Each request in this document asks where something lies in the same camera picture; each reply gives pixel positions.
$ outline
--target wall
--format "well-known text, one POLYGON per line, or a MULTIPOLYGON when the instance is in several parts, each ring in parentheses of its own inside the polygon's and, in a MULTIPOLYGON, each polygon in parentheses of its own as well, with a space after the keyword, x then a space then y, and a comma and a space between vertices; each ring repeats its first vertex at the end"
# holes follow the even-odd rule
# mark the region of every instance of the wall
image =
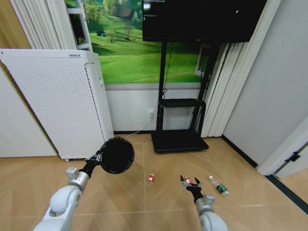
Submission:
POLYGON ((0 157, 56 155, 0 68, 0 157))
MULTIPOLYGON (((199 90, 169 90, 166 98, 196 98, 199 90)), ((158 90, 108 90, 108 105, 114 131, 139 130, 149 121, 148 109, 155 109, 153 120, 143 130, 155 130, 158 90)), ((189 127, 192 108, 164 110, 164 129, 189 127)))
POLYGON ((223 132, 259 165, 308 115, 307 9, 282 0, 223 132))
POLYGON ((0 48, 31 48, 10 0, 1 0, 0 48))

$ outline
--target black ball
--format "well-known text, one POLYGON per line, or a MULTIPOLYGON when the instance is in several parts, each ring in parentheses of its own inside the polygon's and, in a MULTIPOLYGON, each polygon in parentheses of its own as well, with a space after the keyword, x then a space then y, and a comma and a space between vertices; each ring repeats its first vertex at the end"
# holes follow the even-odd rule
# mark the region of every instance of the black ball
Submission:
POLYGON ((119 174, 130 168, 134 162, 133 145, 121 137, 109 139, 102 147, 102 168, 111 174, 119 174))

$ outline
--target small red object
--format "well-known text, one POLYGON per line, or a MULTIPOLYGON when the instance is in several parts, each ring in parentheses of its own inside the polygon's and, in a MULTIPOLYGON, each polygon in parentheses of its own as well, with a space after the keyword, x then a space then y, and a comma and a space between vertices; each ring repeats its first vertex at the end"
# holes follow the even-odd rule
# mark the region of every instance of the small red object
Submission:
POLYGON ((189 183, 189 184, 192 184, 192 179, 190 179, 189 177, 185 177, 184 180, 189 183))
POLYGON ((151 174, 149 176, 149 182, 152 183, 154 180, 155 180, 155 176, 154 176, 154 174, 151 174))

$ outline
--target wooden floor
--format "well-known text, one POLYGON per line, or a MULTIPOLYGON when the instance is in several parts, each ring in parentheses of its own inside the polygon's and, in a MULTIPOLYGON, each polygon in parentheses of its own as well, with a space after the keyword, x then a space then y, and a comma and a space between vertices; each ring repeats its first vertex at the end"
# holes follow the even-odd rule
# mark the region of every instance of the wooden floor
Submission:
POLYGON ((287 176, 280 181, 308 203, 308 169, 287 176))
MULTIPOLYGON (((308 216, 220 138, 206 139, 207 151, 181 154, 156 154, 148 134, 129 141, 135 149, 132 167, 120 175, 94 170, 72 230, 199 231, 193 197, 181 187, 180 174, 197 177, 203 193, 215 195, 215 212, 230 231, 307 230, 308 216), (156 176, 152 184, 151 173, 156 176), (231 194, 217 193, 209 175, 231 194)), ((52 194, 66 185, 65 170, 83 165, 57 157, 0 159, 0 230, 31 230, 52 194)))

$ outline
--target black metal stand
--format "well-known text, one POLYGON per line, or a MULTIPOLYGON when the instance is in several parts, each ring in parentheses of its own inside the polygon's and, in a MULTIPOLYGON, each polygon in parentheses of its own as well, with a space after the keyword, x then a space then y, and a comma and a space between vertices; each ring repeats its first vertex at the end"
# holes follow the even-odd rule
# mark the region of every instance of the black metal stand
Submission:
POLYGON ((207 61, 205 74, 202 79, 197 99, 163 99, 167 42, 162 43, 156 131, 152 133, 154 149, 156 152, 165 153, 208 149, 208 145, 201 138, 206 108, 203 97, 214 70, 219 48, 220 44, 215 44, 211 48, 211 53, 207 61), (164 107, 194 107, 190 128, 185 130, 163 130, 164 107), (197 133, 195 129, 200 109, 201 114, 197 133))

